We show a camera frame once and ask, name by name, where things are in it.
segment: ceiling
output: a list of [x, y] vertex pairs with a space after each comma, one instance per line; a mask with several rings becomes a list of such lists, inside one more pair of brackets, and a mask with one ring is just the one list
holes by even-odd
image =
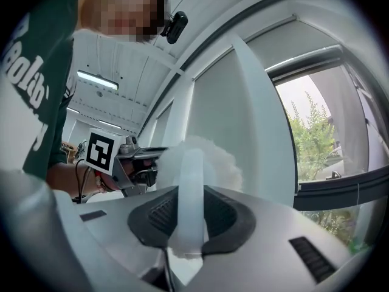
[[[148, 44], [131, 43], [88, 31], [75, 34], [71, 75], [77, 88], [70, 108], [80, 112], [79, 120], [103, 120], [137, 134], [153, 106], [159, 88], [196, 37], [219, 16], [242, 0], [170, 0], [172, 14], [184, 11], [189, 23], [176, 44], [161, 36]], [[113, 91], [77, 76], [82, 70], [119, 84]]]

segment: black rubber pad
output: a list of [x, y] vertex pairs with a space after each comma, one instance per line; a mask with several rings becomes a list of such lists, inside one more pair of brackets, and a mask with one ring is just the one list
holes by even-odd
[[81, 214], [80, 217], [83, 221], [91, 221], [95, 218], [103, 217], [104, 215], [107, 215], [103, 210], [98, 210], [90, 213]]
[[336, 269], [305, 237], [289, 240], [317, 283], [327, 279]]
[[[128, 226], [144, 245], [166, 248], [177, 226], [178, 187], [135, 208]], [[204, 186], [204, 218], [209, 241], [202, 254], [228, 253], [237, 250], [255, 230], [255, 216], [245, 206]]]

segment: black grille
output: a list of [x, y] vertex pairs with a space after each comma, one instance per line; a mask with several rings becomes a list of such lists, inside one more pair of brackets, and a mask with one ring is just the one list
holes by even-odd
[[150, 210], [148, 214], [150, 224], [165, 235], [171, 236], [177, 226], [177, 207], [178, 195], [174, 194], [172, 198], [165, 200]]
[[329, 261], [309, 242], [305, 237], [289, 240], [297, 254], [303, 260], [305, 266], [319, 283], [332, 275], [336, 269]]
[[94, 220], [95, 218], [103, 217], [105, 215], [107, 215], [107, 213], [105, 213], [102, 210], [98, 210], [95, 212], [81, 214], [80, 217], [83, 221], [91, 221]]
[[236, 209], [221, 198], [204, 190], [204, 218], [209, 238], [216, 237], [231, 228], [237, 217]]

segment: ceiling light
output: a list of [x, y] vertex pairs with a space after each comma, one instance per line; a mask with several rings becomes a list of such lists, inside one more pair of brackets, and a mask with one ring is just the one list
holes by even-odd
[[89, 80], [89, 81], [93, 81], [93, 82], [96, 82], [98, 83], [99, 85], [104, 85], [104, 86], [107, 86], [111, 89], [114, 89], [117, 91], [117, 89], [119, 88], [118, 84], [115, 83], [115, 82], [112, 82], [112, 81], [109, 81], [107, 79], [103, 79], [101, 77], [97, 77], [95, 75], [92, 75], [88, 72], [85, 72], [85, 71], [77, 71], [77, 75], [80, 77], [80, 78], [83, 78], [83, 79], [86, 79], [86, 80]]
[[99, 122], [103, 123], [103, 124], [107, 124], [109, 125], [110, 127], [114, 127], [114, 128], [118, 128], [118, 129], [121, 129], [122, 127], [118, 126], [118, 125], [114, 125], [114, 124], [111, 124], [111, 123], [108, 123], [108, 122], [105, 122], [105, 121], [102, 121], [102, 120], [99, 120]]
[[78, 110], [74, 110], [74, 109], [69, 108], [69, 107], [66, 107], [66, 109], [67, 109], [67, 110], [70, 110], [70, 111], [73, 111], [73, 112], [75, 112], [76, 114], [79, 114], [79, 113], [80, 113]]

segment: sky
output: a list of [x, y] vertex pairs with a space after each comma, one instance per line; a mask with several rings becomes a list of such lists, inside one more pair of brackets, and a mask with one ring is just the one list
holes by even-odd
[[276, 86], [276, 88], [284, 104], [284, 107], [289, 112], [289, 114], [294, 117], [294, 110], [292, 107], [293, 101], [305, 124], [308, 123], [307, 117], [309, 116], [309, 102], [305, 92], [308, 92], [314, 103], [317, 103], [320, 109], [322, 108], [322, 105], [324, 106], [328, 117], [331, 115], [327, 104], [324, 101], [324, 98], [317, 89], [315, 83], [308, 75], [289, 82], [285, 82], [282, 85]]

